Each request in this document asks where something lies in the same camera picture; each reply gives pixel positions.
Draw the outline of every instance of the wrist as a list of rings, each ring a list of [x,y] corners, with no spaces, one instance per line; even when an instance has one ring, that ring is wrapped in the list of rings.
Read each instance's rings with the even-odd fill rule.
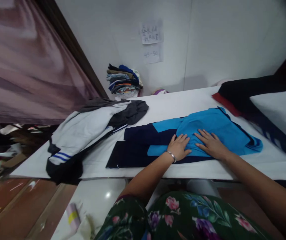
[[[162,156],[167,162],[174,163],[174,158],[168,152],[164,152]]]
[[[235,156],[238,156],[238,155],[236,155],[236,154],[233,153],[233,152],[229,152],[228,154],[226,154],[225,156],[222,157],[221,161],[222,161],[223,163],[228,164],[228,163],[230,163],[231,161],[233,161],[233,159],[235,159]]]

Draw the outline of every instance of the floral skirt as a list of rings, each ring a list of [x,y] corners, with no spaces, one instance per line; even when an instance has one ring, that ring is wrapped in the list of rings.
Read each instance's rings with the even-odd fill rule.
[[[133,196],[111,208],[95,239],[272,239],[220,198],[169,192],[147,211]]]

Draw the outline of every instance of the purple curtain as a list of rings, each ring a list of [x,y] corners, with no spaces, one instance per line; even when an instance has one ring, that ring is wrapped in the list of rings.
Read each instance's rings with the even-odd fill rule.
[[[98,96],[33,1],[0,0],[0,123],[59,124]]]

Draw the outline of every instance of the white pillow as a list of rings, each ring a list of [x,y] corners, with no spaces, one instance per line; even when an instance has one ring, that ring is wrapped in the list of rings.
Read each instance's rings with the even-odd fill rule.
[[[252,103],[286,134],[286,92],[266,93],[250,97]]]

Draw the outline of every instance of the paper note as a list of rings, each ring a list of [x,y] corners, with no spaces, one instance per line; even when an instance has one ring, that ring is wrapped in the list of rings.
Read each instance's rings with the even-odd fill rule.
[[[145,64],[160,62],[160,46],[157,44],[145,46],[143,57]]]
[[[143,44],[153,44],[163,41],[162,21],[147,21],[141,23],[140,33]]]

